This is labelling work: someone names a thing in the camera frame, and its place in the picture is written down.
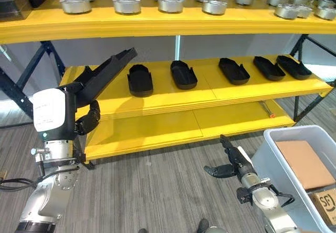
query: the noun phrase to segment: robotic arm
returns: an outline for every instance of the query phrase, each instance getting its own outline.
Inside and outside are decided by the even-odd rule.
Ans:
[[[74,149],[73,141],[77,135],[85,135],[98,125],[100,110],[96,97],[136,55],[134,48],[125,50],[93,71],[85,67],[73,83],[34,94],[34,126],[44,146],[32,149],[31,154],[40,177],[36,182],[16,188],[36,187],[22,212],[16,233],[54,232],[78,177],[80,152]],[[88,114],[75,121],[77,108],[86,105],[90,105]],[[3,189],[12,192],[14,188],[2,186]]]
[[[220,136],[220,142],[225,148],[225,153],[228,155],[231,164],[217,167],[205,166],[204,170],[215,178],[237,176],[244,186],[237,190],[238,200],[241,204],[251,203],[256,213],[262,218],[266,232],[301,232],[283,209],[284,206],[294,202],[294,198],[291,195],[278,192],[268,178],[260,179],[249,157],[240,146],[238,148],[234,147],[223,135]],[[280,205],[278,196],[287,197],[289,199],[283,205]]]

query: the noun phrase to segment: sf logo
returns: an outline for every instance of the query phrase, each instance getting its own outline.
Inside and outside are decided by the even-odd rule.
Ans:
[[[336,208],[335,201],[332,199],[330,195],[325,195],[323,197],[320,197],[320,201],[322,202],[326,211],[332,212],[335,210]]]

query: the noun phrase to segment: cardboard box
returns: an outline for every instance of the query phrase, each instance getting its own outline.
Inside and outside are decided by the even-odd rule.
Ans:
[[[281,141],[276,144],[305,190],[336,183],[307,141]]]
[[[311,194],[310,198],[325,224],[336,225],[336,188]]]

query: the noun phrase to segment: gray carpet floor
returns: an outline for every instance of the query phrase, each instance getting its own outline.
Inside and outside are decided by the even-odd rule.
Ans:
[[[315,96],[301,97],[300,109]],[[279,99],[289,113],[294,98]],[[336,140],[336,91],[323,100],[298,125],[317,124]],[[3,124],[29,121],[22,113],[3,114]],[[263,133],[233,136],[252,156],[263,141]],[[0,129],[0,171],[8,178],[35,179],[37,171],[29,151],[41,146],[33,125]],[[199,220],[229,232],[264,232],[249,204],[241,205],[237,178],[214,179],[204,165],[228,163],[218,140],[204,141],[158,150],[97,160],[96,169],[82,167],[69,206],[57,226],[57,233],[194,233]],[[32,189],[0,193],[0,232],[14,232]]]

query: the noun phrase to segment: metal shelving rack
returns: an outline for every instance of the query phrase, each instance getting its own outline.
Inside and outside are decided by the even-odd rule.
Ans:
[[[44,52],[54,54],[62,77],[61,84],[71,82],[83,69],[65,69],[51,41],[46,41],[56,39],[305,33],[293,48],[292,56],[298,52],[301,60],[304,40],[336,56],[334,51],[308,36],[335,34],[336,20],[327,21],[315,16],[284,20],[273,15],[274,9],[266,6],[265,0],[257,0],[253,7],[244,8],[229,0],[229,8],[220,17],[202,13],[200,6],[194,0],[186,0],[183,13],[171,15],[160,13],[154,1],[142,0],[141,14],[125,16],[114,12],[111,0],[96,0],[92,3],[92,12],[67,15],[58,0],[47,0],[26,20],[0,23],[1,44],[41,41],[41,47],[18,82],[12,81],[1,70],[0,88],[32,118],[32,103],[22,89]],[[267,58],[274,62],[276,56]],[[246,85],[238,87],[229,84],[218,71],[218,59],[190,60],[186,62],[194,68],[199,79],[197,87],[191,91],[181,91],[171,80],[167,80],[170,61],[145,63],[153,74],[154,94],[144,99],[130,95],[126,68],[98,98],[101,123],[87,136],[83,161],[89,163],[101,157],[212,139],[221,133],[234,135],[295,125],[335,87],[336,82],[327,84],[315,75],[305,81],[286,75],[283,81],[270,82],[252,65],[252,57],[233,59],[243,63],[251,74]],[[299,95],[311,93],[320,95],[298,114]],[[294,96],[292,119],[273,99]],[[270,118],[263,110],[258,103],[261,100],[266,100],[276,114],[275,118]],[[85,108],[79,109],[77,115],[82,113],[86,113]]]

